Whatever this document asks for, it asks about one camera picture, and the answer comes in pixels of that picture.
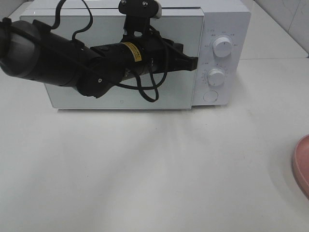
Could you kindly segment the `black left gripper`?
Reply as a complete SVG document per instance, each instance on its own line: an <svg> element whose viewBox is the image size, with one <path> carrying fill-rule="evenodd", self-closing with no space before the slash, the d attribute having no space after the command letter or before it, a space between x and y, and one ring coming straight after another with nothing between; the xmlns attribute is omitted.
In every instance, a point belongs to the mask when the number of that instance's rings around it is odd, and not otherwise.
<svg viewBox="0 0 309 232"><path fill-rule="evenodd" d="M149 16L126 15L119 43L91 47L99 54L91 60L91 81L125 81L148 73L196 70L198 57L187 56L183 44L172 43L152 28Z"/></svg>

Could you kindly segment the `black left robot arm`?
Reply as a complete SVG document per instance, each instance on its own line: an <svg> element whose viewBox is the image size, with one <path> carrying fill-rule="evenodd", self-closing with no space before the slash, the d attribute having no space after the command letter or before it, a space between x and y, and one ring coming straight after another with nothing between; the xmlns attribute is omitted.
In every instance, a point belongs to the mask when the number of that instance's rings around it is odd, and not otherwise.
<svg viewBox="0 0 309 232"><path fill-rule="evenodd" d="M161 37L149 26L143 35L123 36L121 42L87 47L53 33L39 20L32 23L4 18L0 23L0 67L8 76L58 87L71 87L87 97L100 98L113 87L136 90L149 102L146 91L157 91L170 72L194 71L198 58L183 45Z"/></svg>

